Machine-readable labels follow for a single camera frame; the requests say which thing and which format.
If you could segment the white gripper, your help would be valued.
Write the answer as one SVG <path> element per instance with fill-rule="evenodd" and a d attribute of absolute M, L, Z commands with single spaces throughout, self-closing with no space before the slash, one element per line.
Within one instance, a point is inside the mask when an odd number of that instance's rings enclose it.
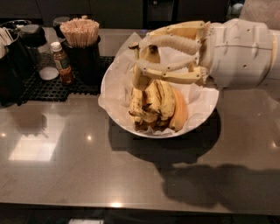
<path fill-rule="evenodd" d="M 139 59 L 136 66 L 143 76 L 154 80 L 204 85 L 209 73 L 219 88 L 276 87 L 276 32 L 264 23 L 236 18 L 224 24 L 171 24 L 149 32 L 139 42 L 142 50 L 151 45 L 189 55 L 200 50 L 202 65 L 195 56 L 167 64 Z"/>

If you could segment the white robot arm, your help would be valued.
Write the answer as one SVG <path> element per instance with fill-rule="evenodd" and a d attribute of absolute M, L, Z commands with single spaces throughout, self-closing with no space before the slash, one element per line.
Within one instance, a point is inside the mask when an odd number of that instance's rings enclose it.
<path fill-rule="evenodd" d="M 136 59 L 132 84 L 139 90 L 163 80 L 219 90 L 259 88 L 279 96 L 280 31 L 264 23 L 232 19 L 224 24 L 172 24 L 148 33 L 138 44 L 140 52 L 149 46 L 170 47 L 186 57 L 164 64 Z"/>

